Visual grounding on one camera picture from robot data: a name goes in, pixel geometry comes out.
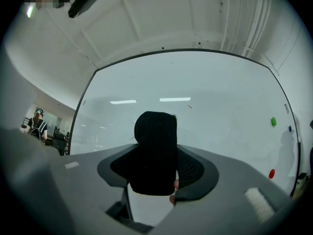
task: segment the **red sticker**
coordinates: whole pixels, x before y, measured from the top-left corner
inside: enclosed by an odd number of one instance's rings
[[[273,169],[273,170],[270,171],[268,177],[272,179],[274,177],[274,175],[275,175],[275,170]]]

